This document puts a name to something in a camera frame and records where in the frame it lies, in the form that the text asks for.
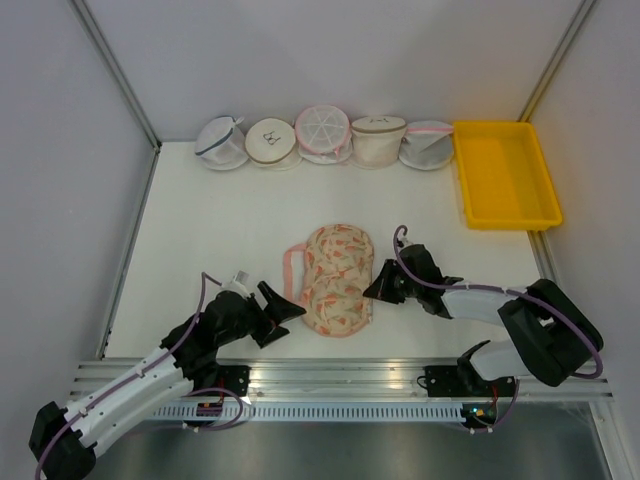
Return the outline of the floral mesh laundry bag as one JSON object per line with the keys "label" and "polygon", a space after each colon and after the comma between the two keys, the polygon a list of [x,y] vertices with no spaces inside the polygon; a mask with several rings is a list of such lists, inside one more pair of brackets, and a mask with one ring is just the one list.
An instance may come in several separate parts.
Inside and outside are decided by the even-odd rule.
{"label": "floral mesh laundry bag", "polygon": [[306,310],[303,322],[330,338],[352,336],[372,321],[374,246],[367,232],[349,224],[314,231],[283,256],[285,298]]}

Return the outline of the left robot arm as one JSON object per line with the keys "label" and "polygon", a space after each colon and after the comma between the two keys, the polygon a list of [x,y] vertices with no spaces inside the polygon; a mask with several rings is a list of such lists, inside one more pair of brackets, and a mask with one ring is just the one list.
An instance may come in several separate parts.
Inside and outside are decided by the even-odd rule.
{"label": "left robot arm", "polygon": [[239,401],[221,381],[218,350],[245,337],[266,347],[288,335],[286,322],[306,313],[264,281],[258,292],[264,305],[238,280],[221,285],[125,374],[66,406],[41,407],[28,442],[36,478],[85,478],[100,455],[167,402],[206,395]]}

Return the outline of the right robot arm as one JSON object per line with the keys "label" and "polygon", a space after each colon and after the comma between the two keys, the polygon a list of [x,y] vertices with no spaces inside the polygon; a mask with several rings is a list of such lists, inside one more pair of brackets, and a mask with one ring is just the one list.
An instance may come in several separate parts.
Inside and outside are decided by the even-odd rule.
{"label": "right robot arm", "polygon": [[400,243],[364,295],[390,304],[413,298],[430,315],[506,330],[507,339],[482,341],[453,366],[426,368],[432,396],[512,396],[522,376],[557,387],[569,377],[597,379],[603,373],[601,334],[548,279],[522,290],[471,284],[443,275],[423,245]]}

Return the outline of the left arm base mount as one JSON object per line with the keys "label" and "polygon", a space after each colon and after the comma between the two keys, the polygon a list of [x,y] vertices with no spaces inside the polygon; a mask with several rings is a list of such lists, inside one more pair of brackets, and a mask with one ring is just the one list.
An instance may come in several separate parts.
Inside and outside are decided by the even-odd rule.
{"label": "left arm base mount", "polygon": [[216,365],[194,381],[194,390],[224,388],[239,397],[247,395],[250,381],[248,365]]}

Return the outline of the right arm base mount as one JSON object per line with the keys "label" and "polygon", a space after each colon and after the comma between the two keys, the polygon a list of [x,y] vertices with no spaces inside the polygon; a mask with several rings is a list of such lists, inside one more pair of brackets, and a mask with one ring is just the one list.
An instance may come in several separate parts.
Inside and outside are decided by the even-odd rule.
{"label": "right arm base mount", "polygon": [[429,397],[471,398],[483,394],[473,374],[459,366],[425,366],[424,377]]}

